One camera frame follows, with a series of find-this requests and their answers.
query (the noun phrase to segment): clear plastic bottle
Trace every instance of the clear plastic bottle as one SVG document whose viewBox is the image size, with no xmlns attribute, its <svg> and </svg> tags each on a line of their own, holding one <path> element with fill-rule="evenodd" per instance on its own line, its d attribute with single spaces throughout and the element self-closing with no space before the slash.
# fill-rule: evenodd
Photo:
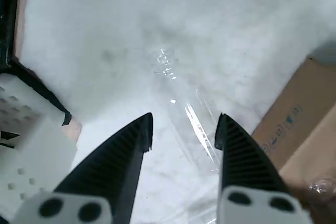
<svg viewBox="0 0 336 224">
<path fill-rule="evenodd" d="M 218 173 L 221 155 L 214 148 L 214 137 L 219 112 L 209 108 L 199 87 L 176 72 L 172 50 L 160 48 L 152 55 L 157 101 L 166 108 L 184 154 L 202 174 Z"/>
</svg>

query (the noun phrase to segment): brown cardboard box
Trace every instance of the brown cardboard box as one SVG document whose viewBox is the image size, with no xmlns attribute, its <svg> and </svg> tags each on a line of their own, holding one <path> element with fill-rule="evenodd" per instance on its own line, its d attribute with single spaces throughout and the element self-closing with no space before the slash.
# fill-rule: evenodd
<svg viewBox="0 0 336 224">
<path fill-rule="evenodd" d="M 252 137 L 296 191 L 336 170 L 336 66 L 307 59 Z"/>
</svg>

